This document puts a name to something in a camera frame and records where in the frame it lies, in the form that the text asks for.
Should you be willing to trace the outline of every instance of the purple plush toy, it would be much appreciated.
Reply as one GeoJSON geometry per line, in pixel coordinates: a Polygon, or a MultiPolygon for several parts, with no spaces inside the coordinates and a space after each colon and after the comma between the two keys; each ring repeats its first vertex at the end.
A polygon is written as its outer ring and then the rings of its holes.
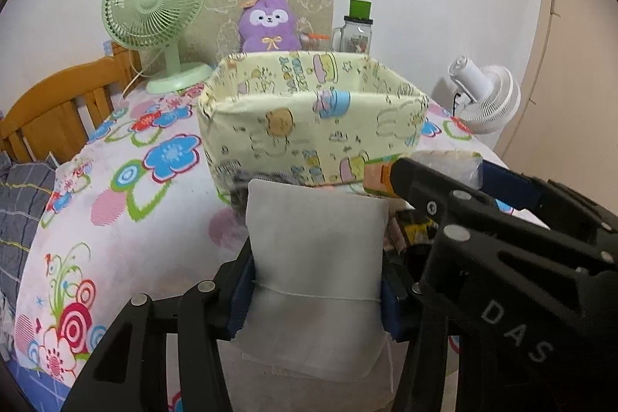
{"type": "Polygon", "coordinates": [[[238,22],[244,53],[301,49],[295,32],[296,17],[286,0],[259,0],[238,22]]]}

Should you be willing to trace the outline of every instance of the open box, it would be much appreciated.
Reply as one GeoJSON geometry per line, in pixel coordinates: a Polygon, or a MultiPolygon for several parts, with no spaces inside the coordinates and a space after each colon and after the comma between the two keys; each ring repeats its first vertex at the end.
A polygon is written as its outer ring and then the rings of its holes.
{"type": "Polygon", "coordinates": [[[362,181],[365,162],[418,143],[429,98],[368,55],[239,53],[206,81],[198,112],[214,183],[238,170],[305,185],[362,181]]]}

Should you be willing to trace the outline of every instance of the electric fan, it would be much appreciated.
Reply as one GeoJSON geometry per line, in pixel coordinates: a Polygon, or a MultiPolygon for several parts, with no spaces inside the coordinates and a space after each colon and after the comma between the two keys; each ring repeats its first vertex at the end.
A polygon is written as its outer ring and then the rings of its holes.
{"type": "Polygon", "coordinates": [[[149,93],[165,93],[206,80],[212,69],[205,63],[180,63],[178,38],[202,9],[204,0],[103,0],[107,33],[132,50],[165,51],[166,69],[151,76],[149,93]]]}
{"type": "Polygon", "coordinates": [[[513,119],[521,100],[519,85],[502,65],[478,68],[466,56],[460,56],[449,67],[451,80],[468,96],[460,103],[456,116],[477,134],[491,133],[513,119]]]}

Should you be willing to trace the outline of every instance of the fan center hub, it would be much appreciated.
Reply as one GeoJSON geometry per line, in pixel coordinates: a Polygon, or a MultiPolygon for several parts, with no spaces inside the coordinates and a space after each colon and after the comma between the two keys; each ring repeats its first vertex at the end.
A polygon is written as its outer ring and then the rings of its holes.
{"type": "Polygon", "coordinates": [[[142,13],[149,13],[157,9],[161,1],[162,0],[137,0],[137,9],[142,13]]]}

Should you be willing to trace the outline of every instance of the wooden bed frame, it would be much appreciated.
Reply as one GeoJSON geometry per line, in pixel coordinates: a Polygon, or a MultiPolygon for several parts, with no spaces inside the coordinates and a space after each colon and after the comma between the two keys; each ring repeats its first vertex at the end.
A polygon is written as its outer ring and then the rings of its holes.
{"type": "Polygon", "coordinates": [[[42,160],[53,153],[59,163],[69,161],[88,136],[75,100],[85,101],[95,128],[112,112],[109,85],[123,90],[141,70],[140,57],[112,43],[114,56],[62,70],[30,88],[0,121],[0,151],[20,163],[42,160]],[[27,141],[34,159],[26,147],[27,141]]]}

